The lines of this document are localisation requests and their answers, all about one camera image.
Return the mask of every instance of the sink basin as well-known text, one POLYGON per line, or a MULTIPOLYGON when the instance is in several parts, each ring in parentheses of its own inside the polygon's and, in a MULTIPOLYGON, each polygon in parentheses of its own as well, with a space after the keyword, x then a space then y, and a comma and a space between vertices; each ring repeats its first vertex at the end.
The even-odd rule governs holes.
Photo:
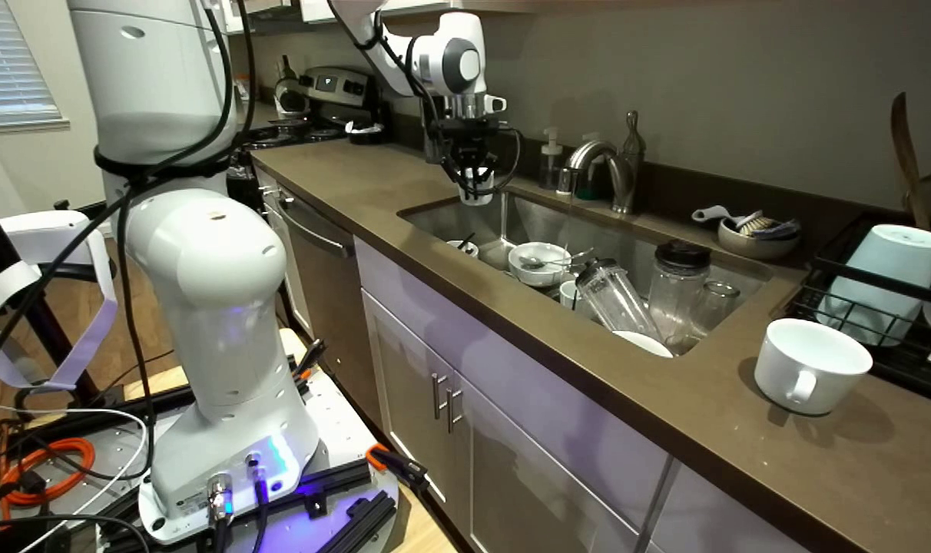
MULTIPOLYGON (((654 270, 654 250, 670 240, 634 226, 625 219, 607 219, 595 208, 584 208, 571 200, 545 200, 539 193, 518 190, 497 193, 488 206, 463 206, 458 200, 447 200, 408 208, 403 212, 403 219, 447 243, 470 237, 470 243, 476 246, 476 257, 497 270, 509 270, 506 251, 517 243, 555 243, 568 250, 576 262, 607 257, 627 270, 630 281, 638 288, 641 299, 654 270)), ((730 301, 730 310, 738 310, 742 301, 747 301, 765 281, 765 270, 753 270, 747 263, 742 266, 742 262, 714 251, 710 281, 726 281, 738 288, 738 299, 730 301)), ((676 356, 682 356, 710 330, 714 327, 695 327, 695 341, 670 348, 676 349, 676 356)))

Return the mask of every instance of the window blind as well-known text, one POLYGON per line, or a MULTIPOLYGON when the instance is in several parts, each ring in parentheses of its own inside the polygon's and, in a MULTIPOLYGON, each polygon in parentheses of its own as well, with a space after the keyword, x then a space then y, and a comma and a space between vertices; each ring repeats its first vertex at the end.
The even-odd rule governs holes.
POLYGON ((27 126, 61 118, 35 55, 0 0, 0 126, 27 126))

